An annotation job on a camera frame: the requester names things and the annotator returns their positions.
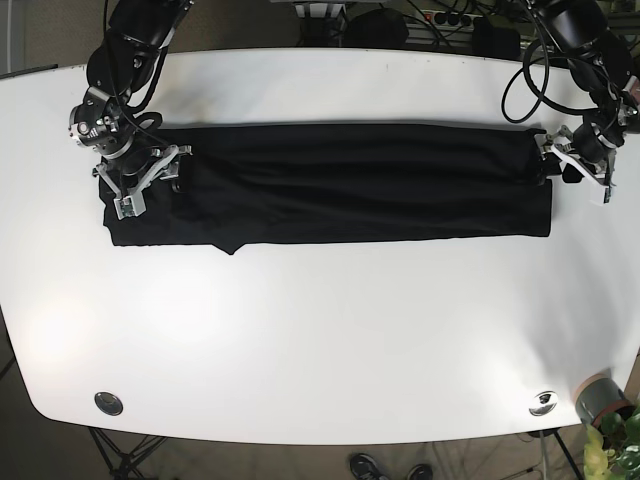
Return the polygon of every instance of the person's foot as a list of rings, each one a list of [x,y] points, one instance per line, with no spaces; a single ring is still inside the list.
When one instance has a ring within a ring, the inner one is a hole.
[[[407,475],[407,480],[432,480],[433,479],[433,470],[429,465],[420,464],[416,465],[411,469],[409,475]]]
[[[389,480],[385,477],[376,461],[364,453],[356,453],[349,459],[351,473],[358,480]]]

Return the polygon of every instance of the metal stand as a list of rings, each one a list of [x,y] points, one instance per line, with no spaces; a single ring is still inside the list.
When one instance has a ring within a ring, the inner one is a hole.
[[[158,478],[149,478],[142,475],[140,470],[138,470],[138,465],[149,458],[149,456],[167,440],[166,437],[150,437],[146,435],[131,453],[124,453],[117,447],[113,440],[99,428],[89,427],[89,433],[96,443],[98,450],[100,450],[100,455],[102,455],[102,458],[107,464],[109,474],[113,477],[113,480],[129,480],[131,478],[159,480]],[[120,465],[117,468],[114,468],[113,463],[111,463],[103,443],[120,459]]]
[[[578,480],[584,480],[584,477],[582,476],[582,472],[580,472],[580,469],[576,465],[576,462],[573,461],[573,457],[571,456],[571,453],[569,453],[569,450],[567,450],[567,446],[562,441],[562,437],[558,433],[558,430],[559,430],[558,428],[550,428],[548,430],[541,430],[539,432],[528,432],[528,435],[530,437],[539,438],[540,439],[540,447],[542,449],[542,460],[543,460],[543,462],[542,462],[543,463],[543,478],[545,480],[550,478],[550,474],[548,472],[549,460],[547,458],[547,448],[546,448],[546,445],[544,443],[544,439],[545,439],[545,437],[549,437],[549,436],[553,435],[554,437],[556,437],[558,445],[560,445],[560,448],[562,449],[562,453],[564,453],[564,456],[567,458],[567,462],[569,462],[569,465],[571,466],[571,469],[573,470],[573,473],[575,474],[576,478]]]

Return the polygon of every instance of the floor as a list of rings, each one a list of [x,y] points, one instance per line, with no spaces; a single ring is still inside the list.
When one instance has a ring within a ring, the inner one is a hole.
[[[27,67],[84,63],[100,43],[102,1],[30,0],[26,11]],[[179,29],[172,52],[219,48],[293,46],[299,25],[288,5],[268,0],[198,0]],[[10,357],[0,338],[0,366]],[[629,389],[640,391],[640,367]],[[574,458],[581,463],[583,430],[563,428]],[[113,433],[123,450],[138,436]],[[575,478],[553,439],[548,442],[553,480]],[[401,479],[417,463],[430,463],[436,479],[501,480],[528,467],[523,479],[542,478],[539,443],[525,434],[452,442],[379,446],[266,446],[170,439],[142,464],[145,474],[162,480],[348,480],[346,460],[353,452],[378,459],[391,479]],[[108,479],[86,428],[40,416],[14,367],[0,384],[0,475],[7,480]]]

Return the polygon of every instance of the black fabric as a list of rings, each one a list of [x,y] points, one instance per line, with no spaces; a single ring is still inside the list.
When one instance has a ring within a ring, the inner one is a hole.
[[[551,228],[538,131],[428,125],[274,125],[162,130],[192,145],[185,193],[156,181],[147,212],[119,221],[100,181],[113,244],[339,243],[528,235]]]

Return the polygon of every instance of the plant pot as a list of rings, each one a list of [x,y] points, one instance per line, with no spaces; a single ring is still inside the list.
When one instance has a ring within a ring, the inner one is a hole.
[[[618,412],[626,420],[635,410],[616,382],[602,374],[585,380],[573,400],[582,423],[595,428],[600,427],[602,417],[609,412]]]

